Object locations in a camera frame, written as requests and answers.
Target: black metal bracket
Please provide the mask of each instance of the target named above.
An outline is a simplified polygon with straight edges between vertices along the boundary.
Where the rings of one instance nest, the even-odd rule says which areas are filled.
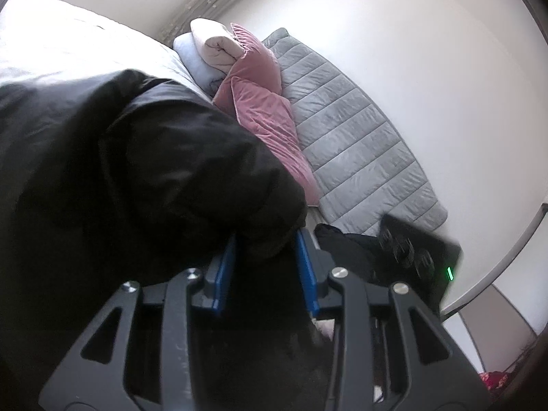
[[[206,276],[187,269],[167,283],[141,288],[129,281],[117,290],[80,335],[42,389],[46,411],[194,411],[198,409],[190,354],[191,309],[223,310],[234,267],[233,236],[213,258]],[[143,306],[163,308],[160,398],[156,404],[127,393],[125,377],[134,318]],[[93,350],[110,340],[106,351]]]
[[[306,245],[311,242],[308,233],[300,230],[296,243],[305,302],[311,315],[335,319],[325,411],[484,411],[489,407],[489,393],[475,369],[407,284],[385,288],[363,282],[347,269],[334,267],[326,252]],[[327,289],[320,288],[324,280]],[[387,391],[379,403],[373,403],[373,318],[382,324],[386,349]]]

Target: gray quilted mattress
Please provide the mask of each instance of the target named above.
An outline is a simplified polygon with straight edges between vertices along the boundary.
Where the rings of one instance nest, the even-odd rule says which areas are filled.
[[[447,219],[415,156],[346,75],[284,29],[264,42],[278,59],[300,146],[323,192],[326,222],[375,235],[385,212],[435,230]]]

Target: black device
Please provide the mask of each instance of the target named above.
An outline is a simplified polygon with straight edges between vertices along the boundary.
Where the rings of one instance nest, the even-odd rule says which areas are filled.
[[[326,411],[487,409],[489,394],[475,369],[409,285],[364,283],[335,267],[305,229],[295,237],[295,257],[309,312],[336,322]],[[193,318],[222,313],[235,259],[232,237],[204,272],[187,269],[167,283],[144,288],[122,284],[45,384],[40,405],[46,411],[207,411],[201,407]],[[160,367],[153,381],[155,401],[145,385],[137,389],[149,398],[130,394],[126,387],[139,383],[134,371],[147,371],[147,362],[136,366],[131,354],[139,317],[150,309],[161,312],[160,350],[153,363]],[[379,335],[386,366],[384,400],[373,403],[373,345]]]
[[[375,267],[384,269],[379,277],[388,283],[406,282],[439,315],[439,303],[455,277],[460,246],[391,215],[380,221],[379,242],[385,254]]]

